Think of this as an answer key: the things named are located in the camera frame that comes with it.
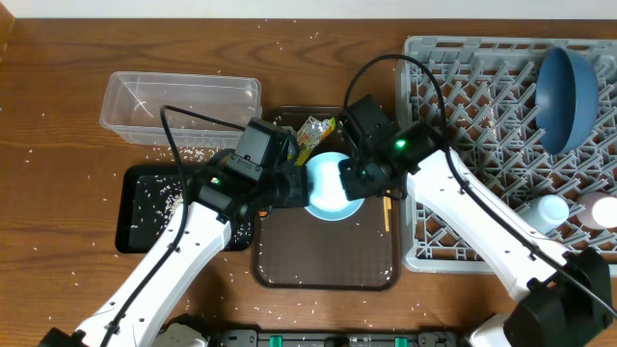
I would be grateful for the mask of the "yellow green snack wrapper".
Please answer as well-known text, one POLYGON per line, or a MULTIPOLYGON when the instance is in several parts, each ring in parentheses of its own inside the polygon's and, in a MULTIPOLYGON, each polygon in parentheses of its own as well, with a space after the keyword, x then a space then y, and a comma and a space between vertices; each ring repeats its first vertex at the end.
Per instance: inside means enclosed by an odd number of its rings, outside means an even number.
POLYGON ((335 130, 335 119, 318 120, 309 116, 298 131, 289 126, 285 129, 296 139, 299 148, 291 148, 287 159, 296 157, 295 166, 302 166, 308 161, 313 150, 335 130))

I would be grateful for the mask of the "pink cup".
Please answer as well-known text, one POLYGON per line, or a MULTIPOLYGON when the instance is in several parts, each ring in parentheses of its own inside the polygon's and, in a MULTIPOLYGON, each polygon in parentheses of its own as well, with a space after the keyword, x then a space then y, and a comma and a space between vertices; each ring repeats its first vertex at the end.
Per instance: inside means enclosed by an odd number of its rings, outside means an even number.
POLYGON ((584 209, 577 214, 578 220, 592 229, 609 229, 616 227, 615 197, 606 193, 596 192, 581 196, 577 203, 584 209))

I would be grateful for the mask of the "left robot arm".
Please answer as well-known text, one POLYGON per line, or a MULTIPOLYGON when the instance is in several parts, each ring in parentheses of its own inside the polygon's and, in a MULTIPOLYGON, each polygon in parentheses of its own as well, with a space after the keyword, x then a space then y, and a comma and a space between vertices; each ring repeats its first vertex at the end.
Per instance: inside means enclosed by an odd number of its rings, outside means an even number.
POLYGON ((228 245, 233 225, 262 210, 308 205, 298 151, 289 131, 251 119, 237 148, 180 178, 181 206, 116 293, 72 334, 53 328, 40 345, 151 345, 201 269, 228 245))

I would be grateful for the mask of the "dark blue plate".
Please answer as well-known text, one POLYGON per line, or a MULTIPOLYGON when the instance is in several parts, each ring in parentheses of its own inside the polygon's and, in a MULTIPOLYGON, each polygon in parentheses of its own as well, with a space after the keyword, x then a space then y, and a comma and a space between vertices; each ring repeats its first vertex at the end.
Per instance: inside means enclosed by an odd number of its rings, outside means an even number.
POLYGON ((583 55, 553 48, 541 65, 535 100, 545 151, 557 155, 576 149, 591 135, 599 110, 595 70, 583 55))

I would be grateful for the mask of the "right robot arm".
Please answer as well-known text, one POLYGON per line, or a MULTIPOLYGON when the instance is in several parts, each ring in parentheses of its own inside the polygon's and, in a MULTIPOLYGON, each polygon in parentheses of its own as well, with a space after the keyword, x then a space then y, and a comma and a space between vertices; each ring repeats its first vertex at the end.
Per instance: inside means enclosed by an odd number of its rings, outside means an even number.
POLYGON ((468 346, 585 346, 614 322, 610 274, 530 226, 484 186, 431 126, 406 128, 367 95, 343 109, 354 154, 339 165, 348 200, 409 193, 444 220, 497 275, 516 307, 470 333, 468 346))

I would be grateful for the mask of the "light blue rice bowl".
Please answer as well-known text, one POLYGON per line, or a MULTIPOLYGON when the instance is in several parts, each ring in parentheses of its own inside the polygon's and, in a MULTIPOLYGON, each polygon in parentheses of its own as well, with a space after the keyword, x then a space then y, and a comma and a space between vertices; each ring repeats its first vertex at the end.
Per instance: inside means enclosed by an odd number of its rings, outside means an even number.
POLYGON ((315 218, 337 222, 353 216, 364 199, 348 200, 343 189, 338 164, 349 159, 340 152, 323 152, 305 165, 308 175, 308 206, 306 211, 315 218))

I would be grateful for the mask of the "white rice pile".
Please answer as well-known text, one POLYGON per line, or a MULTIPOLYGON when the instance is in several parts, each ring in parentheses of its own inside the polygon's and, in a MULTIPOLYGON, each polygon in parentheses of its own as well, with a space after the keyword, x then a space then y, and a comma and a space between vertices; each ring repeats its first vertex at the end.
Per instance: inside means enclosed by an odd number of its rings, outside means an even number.
POLYGON ((167 196, 159 212, 163 221, 168 222, 182 205, 183 197, 181 193, 167 196))

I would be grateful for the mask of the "light blue cup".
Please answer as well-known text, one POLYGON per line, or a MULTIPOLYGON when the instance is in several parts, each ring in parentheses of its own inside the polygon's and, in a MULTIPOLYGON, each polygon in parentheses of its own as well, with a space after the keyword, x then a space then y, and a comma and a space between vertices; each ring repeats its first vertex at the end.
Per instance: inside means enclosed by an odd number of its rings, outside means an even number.
POLYGON ((564 224, 570 214, 567 202, 557 195, 545 195, 527 204, 519 215, 536 230, 547 234, 564 224))

